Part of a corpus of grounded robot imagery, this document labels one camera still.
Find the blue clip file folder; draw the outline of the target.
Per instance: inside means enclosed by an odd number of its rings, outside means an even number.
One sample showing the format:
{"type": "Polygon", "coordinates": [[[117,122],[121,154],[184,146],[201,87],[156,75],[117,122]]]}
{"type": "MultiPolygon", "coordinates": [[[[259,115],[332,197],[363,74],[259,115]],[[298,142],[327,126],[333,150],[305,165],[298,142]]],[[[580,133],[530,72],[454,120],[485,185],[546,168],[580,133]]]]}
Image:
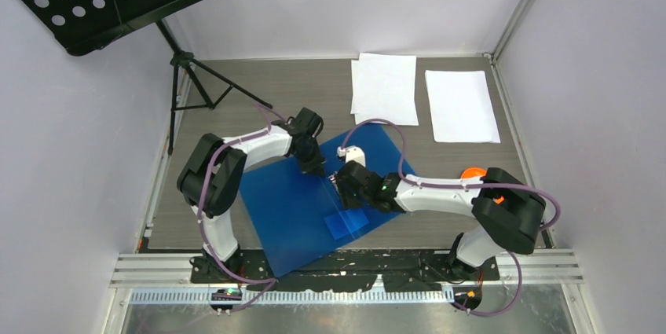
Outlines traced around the blue clip file folder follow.
{"type": "Polygon", "coordinates": [[[378,124],[366,124],[351,137],[340,134],[320,147],[325,176],[303,174],[295,159],[277,160],[246,171],[240,196],[276,277],[330,254],[397,217],[368,205],[343,208],[329,175],[343,163],[336,149],[343,143],[360,147],[368,169],[384,176],[397,169],[400,150],[378,124]]]}

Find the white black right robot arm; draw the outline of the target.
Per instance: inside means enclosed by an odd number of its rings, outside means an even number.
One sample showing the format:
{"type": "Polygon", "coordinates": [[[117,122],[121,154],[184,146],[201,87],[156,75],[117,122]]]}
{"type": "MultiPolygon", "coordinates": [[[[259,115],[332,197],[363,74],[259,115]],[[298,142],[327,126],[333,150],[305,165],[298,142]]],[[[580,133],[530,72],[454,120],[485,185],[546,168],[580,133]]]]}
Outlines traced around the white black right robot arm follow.
{"type": "Polygon", "coordinates": [[[445,264],[463,280],[503,251],[531,255],[546,208],[538,193],[497,167],[456,181],[397,172],[381,176],[349,161],[335,173],[333,184],[345,209],[368,206],[386,214],[436,211],[475,218],[478,226],[455,238],[445,264]]]}

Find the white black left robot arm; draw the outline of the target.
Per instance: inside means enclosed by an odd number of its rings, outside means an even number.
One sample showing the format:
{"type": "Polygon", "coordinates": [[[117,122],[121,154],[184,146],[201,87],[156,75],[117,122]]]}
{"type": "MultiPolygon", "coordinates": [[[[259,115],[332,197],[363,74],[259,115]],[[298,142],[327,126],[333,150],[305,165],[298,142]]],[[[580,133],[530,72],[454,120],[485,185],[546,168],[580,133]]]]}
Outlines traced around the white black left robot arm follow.
{"type": "Polygon", "coordinates": [[[325,158],[317,141],[323,127],[321,116],[302,108],[295,117],[268,121],[249,134],[201,137],[177,179],[177,190],[196,214],[204,258],[220,281],[234,281],[240,275],[240,245],[230,208],[246,168],[275,157],[292,157],[303,174],[324,176],[325,158]]]}

